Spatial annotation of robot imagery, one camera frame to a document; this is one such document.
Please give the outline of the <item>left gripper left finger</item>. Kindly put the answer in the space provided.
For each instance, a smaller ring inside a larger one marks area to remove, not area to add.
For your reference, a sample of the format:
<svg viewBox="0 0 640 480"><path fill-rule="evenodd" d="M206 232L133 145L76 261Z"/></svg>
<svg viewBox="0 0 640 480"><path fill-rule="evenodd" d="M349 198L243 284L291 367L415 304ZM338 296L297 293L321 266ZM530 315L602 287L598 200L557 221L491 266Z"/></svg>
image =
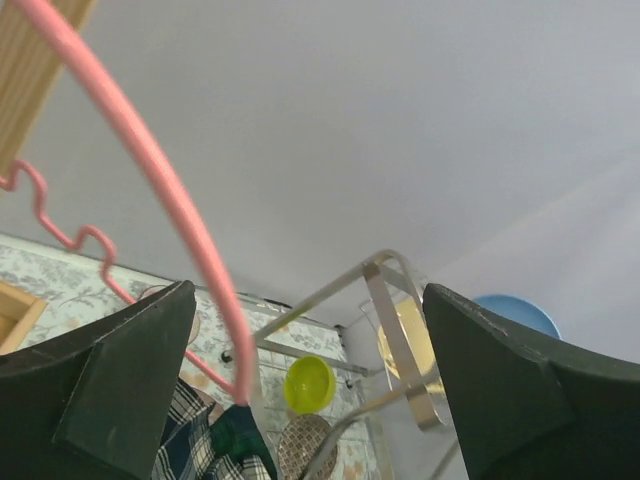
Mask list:
<svg viewBox="0 0 640 480"><path fill-rule="evenodd" d="M196 309L175 282L1 358L4 479L148 479Z"/></svg>

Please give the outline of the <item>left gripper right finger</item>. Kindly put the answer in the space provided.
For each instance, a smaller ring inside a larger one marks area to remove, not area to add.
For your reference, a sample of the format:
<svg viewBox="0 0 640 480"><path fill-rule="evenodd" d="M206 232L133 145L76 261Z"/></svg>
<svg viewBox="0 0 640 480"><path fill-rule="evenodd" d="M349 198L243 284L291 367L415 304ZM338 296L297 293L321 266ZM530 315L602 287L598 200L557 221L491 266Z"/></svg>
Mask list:
<svg viewBox="0 0 640 480"><path fill-rule="evenodd" d="M636 479L639 366L428 284L422 309L472 479Z"/></svg>

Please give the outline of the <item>navy beige plaid skirt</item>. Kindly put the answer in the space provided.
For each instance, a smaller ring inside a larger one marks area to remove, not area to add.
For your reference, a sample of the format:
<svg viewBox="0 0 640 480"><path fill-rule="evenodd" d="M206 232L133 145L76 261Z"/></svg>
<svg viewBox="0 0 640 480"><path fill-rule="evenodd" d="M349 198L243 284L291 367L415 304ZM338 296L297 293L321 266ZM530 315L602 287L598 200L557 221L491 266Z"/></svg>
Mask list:
<svg viewBox="0 0 640 480"><path fill-rule="evenodd" d="M153 479L257 479L278 477L272 458L266 464L250 456L239 463L228 456L214 457L210 420L217 404L206 404L185 381L176 382L159 449L152 468Z"/></svg>

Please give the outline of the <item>pink hanger with plaid skirt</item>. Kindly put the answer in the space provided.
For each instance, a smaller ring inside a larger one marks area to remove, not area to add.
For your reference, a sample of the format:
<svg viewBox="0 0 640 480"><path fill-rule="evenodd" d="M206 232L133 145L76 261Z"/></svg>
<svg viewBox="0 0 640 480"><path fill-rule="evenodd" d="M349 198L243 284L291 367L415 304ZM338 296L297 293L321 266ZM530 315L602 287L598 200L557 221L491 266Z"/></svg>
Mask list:
<svg viewBox="0 0 640 480"><path fill-rule="evenodd" d="M11 2L56 53L62 68L70 70L84 88L153 188L217 303L235 348L235 379L227 382L192 352L186 354L187 359L230 394L236 403L248 404L256 364L256 346L249 324L209 231L179 176L137 110L78 32L93 8L92 2ZM33 213L42 227L71 251L80 250L87 238L94 238L104 252L103 281L121 299L131 301L131 296L109 275L115 259L111 240L90 225L81 226L73 237L66 236L46 213L47 186L44 178L32 165L18 157L11 163L7 174L1 175L2 189L15 190L20 173L25 173L32 181Z"/></svg>

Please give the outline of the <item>green plaid skirt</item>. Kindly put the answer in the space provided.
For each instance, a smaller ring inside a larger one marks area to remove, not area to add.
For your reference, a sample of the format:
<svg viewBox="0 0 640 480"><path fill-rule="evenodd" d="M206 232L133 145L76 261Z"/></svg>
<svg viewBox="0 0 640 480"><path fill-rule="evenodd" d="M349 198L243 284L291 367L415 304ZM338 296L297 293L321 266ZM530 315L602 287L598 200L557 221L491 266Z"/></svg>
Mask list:
<svg viewBox="0 0 640 480"><path fill-rule="evenodd" d="M232 405L226 409L210 426L210 435L215 458L228 456L239 463L257 456L264 464L272 460L248 406Z"/></svg>

